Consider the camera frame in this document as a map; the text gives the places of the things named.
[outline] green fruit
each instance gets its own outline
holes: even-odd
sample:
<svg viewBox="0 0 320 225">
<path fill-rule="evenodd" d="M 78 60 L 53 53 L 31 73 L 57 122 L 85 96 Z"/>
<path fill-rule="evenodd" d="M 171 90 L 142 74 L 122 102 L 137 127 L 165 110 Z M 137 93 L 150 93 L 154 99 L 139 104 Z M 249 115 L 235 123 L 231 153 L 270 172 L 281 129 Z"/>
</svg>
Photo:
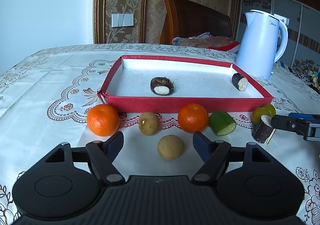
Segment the green fruit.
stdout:
<svg viewBox="0 0 320 225">
<path fill-rule="evenodd" d="M 236 125 L 236 121 L 224 110 L 216 111 L 209 117 L 209 126 L 217 136 L 230 134 Z"/>
<path fill-rule="evenodd" d="M 252 118 L 252 122 L 254 123 L 254 125 L 259 123 L 261 116 L 263 116 L 263 115 L 267 115 L 267 116 L 271 117 L 270 111 L 264 107 L 258 107 L 252 112 L 251 118 Z"/>
<path fill-rule="evenodd" d="M 262 107 L 264 107 L 264 108 L 266 108 L 266 109 L 268 109 L 269 110 L 269 112 L 270 112 L 270 116 L 271 117 L 274 117 L 275 115 L 276 115 L 276 109 L 275 109 L 275 107 L 273 106 L 273 105 L 271 105 L 271 104 L 265 104 L 265 105 L 263 105 Z"/>
</svg>

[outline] tangerine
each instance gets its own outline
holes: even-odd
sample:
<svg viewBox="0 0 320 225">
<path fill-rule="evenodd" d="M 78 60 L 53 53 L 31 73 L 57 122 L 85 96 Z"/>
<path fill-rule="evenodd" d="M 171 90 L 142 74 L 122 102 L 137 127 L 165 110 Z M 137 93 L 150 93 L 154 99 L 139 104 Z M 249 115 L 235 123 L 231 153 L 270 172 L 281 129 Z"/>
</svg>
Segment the tangerine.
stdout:
<svg viewBox="0 0 320 225">
<path fill-rule="evenodd" d="M 209 123 L 207 110 L 199 104 L 188 104 L 180 109 L 178 123 L 183 131 L 194 133 L 204 130 Z"/>
<path fill-rule="evenodd" d="M 87 125 L 92 133 L 98 136 L 109 136 L 119 128 L 120 118 L 114 107 L 100 104 L 89 110 Z"/>
</svg>

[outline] white kettle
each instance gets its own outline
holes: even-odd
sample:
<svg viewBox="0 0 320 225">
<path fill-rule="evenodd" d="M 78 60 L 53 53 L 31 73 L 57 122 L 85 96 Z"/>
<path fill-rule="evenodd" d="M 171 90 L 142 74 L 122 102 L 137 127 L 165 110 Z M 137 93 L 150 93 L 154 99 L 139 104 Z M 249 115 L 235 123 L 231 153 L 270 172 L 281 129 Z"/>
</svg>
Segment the white kettle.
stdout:
<svg viewBox="0 0 320 225">
<path fill-rule="evenodd" d="M 287 26 L 274 15 L 263 11 L 251 10 L 245 16 L 247 27 L 236 65 L 251 76 L 269 79 L 273 63 L 280 59 L 287 47 Z M 279 29 L 281 44 L 276 52 Z"/>
</svg>

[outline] light switch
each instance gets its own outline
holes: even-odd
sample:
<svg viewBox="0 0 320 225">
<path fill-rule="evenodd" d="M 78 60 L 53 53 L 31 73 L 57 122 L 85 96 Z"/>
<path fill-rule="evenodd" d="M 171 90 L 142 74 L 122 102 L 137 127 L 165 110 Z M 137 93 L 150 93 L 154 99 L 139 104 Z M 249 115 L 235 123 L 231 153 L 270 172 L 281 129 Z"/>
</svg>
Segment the light switch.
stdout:
<svg viewBox="0 0 320 225">
<path fill-rule="evenodd" d="M 133 26 L 133 14 L 125 13 L 123 17 L 123 26 Z"/>
<path fill-rule="evenodd" d="M 119 27 L 119 14 L 111 14 L 111 27 Z"/>
<path fill-rule="evenodd" d="M 123 15 L 124 15 L 123 13 L 119 13 L 119 14 L 118 14 L 118 26 L 119 26 L 119 27 L 124 26 L 124 25 L 123 25 Z"/>
</svg>

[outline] cucumber cut end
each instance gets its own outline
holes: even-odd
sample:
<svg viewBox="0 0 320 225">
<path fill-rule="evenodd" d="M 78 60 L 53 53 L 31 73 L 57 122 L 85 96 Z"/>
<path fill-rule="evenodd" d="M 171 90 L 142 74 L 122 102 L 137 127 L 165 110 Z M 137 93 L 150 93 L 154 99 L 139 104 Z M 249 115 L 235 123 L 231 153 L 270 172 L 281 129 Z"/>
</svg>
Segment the cucumber cut end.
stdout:
<svg viewBox="0 0 320 225">
<path fill-rule="evenodd" d="M 231 132 L 233 132 L 233 130 L 236 129 L 236 126 L 237 126 L 236 122 L 231 123 L 230 125 L 223 128 L 221 131 L 219 131 L 216 135 L 222 136 L 222 135 L 230 134 Z"/>
</svg>

